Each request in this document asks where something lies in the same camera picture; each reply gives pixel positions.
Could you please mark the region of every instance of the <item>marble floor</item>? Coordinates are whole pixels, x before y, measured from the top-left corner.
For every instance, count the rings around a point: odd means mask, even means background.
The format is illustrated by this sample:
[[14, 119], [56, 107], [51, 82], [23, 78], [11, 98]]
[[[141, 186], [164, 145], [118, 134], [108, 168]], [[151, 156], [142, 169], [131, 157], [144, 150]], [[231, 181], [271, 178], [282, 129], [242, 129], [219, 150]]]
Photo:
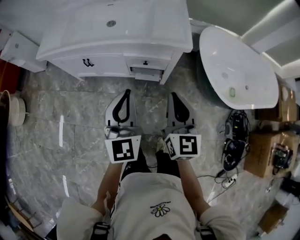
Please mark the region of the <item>marble floor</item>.
[[[55, 225], [66, 193], [82, 204], [92, 204], [109, 164], [104, 145], [104, 114], [111, 100], [125, 89], [135, 94], [137, 117], [143, 129], [141, 147], [150, 162], [155, 162], [156, 141], [166, 126], [167, 97], [175, 91], [186, 98], [196, 113], [198, 133], [202, 135], [201, 155], [191, 160], [195, 173], [216, 175], [222, 168], [224, 122], [229, 110], [213, 106], [200, 94], [196, 82], [195, 55], [185, 54], [165, 85], [127, 78], [98, 77], [80, 81], [48, 63], [40, 73], [28, 73], [21, 92], [27, 107], [25, 123], [10, 127], [8, 166], [22, 206], [36, 212], [44, 232]], [[59, 144], [59, 125], [63, 116], [63, 145]], [[248, 112], [253, 128], [255, 121]], [[271, 205], [279, 188], [275, 180], [266, 193], [270, 179], [248, 172], [237, 183], [211, 202], [230, 209], [241, 222], [248, 237]], [[211, 177], [201, 177], [205, 199], [223, 191]]]

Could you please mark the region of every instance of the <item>person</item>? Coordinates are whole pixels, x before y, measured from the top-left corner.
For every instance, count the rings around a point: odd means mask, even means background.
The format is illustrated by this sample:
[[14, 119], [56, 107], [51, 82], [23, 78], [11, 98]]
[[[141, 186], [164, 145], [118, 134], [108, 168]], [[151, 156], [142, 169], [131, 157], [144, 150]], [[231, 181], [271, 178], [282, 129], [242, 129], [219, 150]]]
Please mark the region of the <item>person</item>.
[[95, 223], [105, 217], [114, 240], [245, 240], [230, 212], [206, 203], [190, 161], [171, 160], [165, 149], [160, 139], [156, 173], [149, 170], [141, 149], [122, 176], [122, 164], [110, 164], [91, 207], [65, 200], [57, 239], [89, 240]]

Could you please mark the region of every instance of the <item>cardboard box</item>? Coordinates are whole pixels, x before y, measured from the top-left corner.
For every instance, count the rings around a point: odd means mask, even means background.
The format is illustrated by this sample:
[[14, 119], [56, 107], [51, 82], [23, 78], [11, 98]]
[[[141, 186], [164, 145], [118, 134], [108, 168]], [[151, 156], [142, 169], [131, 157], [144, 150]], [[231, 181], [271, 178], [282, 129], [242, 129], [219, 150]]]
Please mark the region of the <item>cardboard box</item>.
[[273, 159], [271, 158], [272, 149], [275, 143], [287, 146], [293, 150], [292, 162], [288, 169], [279, 170], [276, 177], [285, 176], [295, 163], [299, 136], [293, 132], [253, 132], [249, 135], [250, 152], [246, 156], [244, 170], [261, 178], [272, 177]]
[[297, 121], [297, 105], [295, 92], [279, 85], [278, 103], [274, 108], [257, 109], [255, 118], [276, 122]]
[[260, 220], [258, 226], [267, 234], [275, 229], [285, 218], [288, 209], [279, 203], [271, 206]]

